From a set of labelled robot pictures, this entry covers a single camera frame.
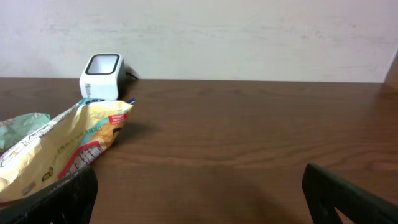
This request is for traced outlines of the white blue snack bag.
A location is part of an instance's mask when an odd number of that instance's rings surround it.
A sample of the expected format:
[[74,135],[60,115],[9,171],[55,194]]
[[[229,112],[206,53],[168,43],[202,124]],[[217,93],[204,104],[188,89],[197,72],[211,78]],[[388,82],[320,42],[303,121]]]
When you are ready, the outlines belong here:
[[135,101],[84,98],[1,156],[1,203],[28,197],[109,149]]

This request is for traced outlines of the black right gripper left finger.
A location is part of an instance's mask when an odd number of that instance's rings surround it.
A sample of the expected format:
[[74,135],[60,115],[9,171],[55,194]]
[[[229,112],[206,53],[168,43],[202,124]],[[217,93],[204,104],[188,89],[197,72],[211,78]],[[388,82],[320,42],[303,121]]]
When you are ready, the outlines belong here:
[[98,181],[84,167],[1,210],[1,223],[89,223]]

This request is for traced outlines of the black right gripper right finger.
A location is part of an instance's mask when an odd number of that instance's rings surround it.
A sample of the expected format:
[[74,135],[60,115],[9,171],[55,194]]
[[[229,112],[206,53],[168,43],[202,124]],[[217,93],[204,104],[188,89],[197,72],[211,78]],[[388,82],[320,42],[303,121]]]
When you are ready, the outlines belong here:
[[397,205],[316,164],[307,164],[302,190],[314,223],[341,223],[340,211],[355,224],[397,224]]

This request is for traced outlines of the teal snack packet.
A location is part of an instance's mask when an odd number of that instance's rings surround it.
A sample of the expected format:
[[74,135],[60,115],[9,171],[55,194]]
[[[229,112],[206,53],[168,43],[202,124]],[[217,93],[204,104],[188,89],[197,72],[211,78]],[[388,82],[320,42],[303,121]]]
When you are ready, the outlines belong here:
[[50,121],[45,113],[29,113],[1,121],[1,153]]

